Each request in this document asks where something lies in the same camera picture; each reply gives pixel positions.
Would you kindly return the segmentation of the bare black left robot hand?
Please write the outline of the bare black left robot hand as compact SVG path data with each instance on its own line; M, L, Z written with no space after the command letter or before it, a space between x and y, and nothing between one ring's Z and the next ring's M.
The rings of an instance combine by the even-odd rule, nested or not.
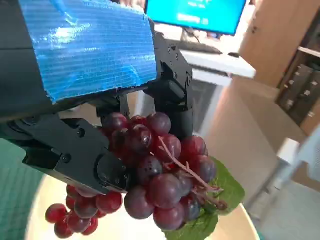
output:
M82 118L59 113L91 104L105 125L143 91L168 114L179 139L193 132L192 67L144 13L101 0L0 3L0 137L23 163L75 187L126 192L136 175Z

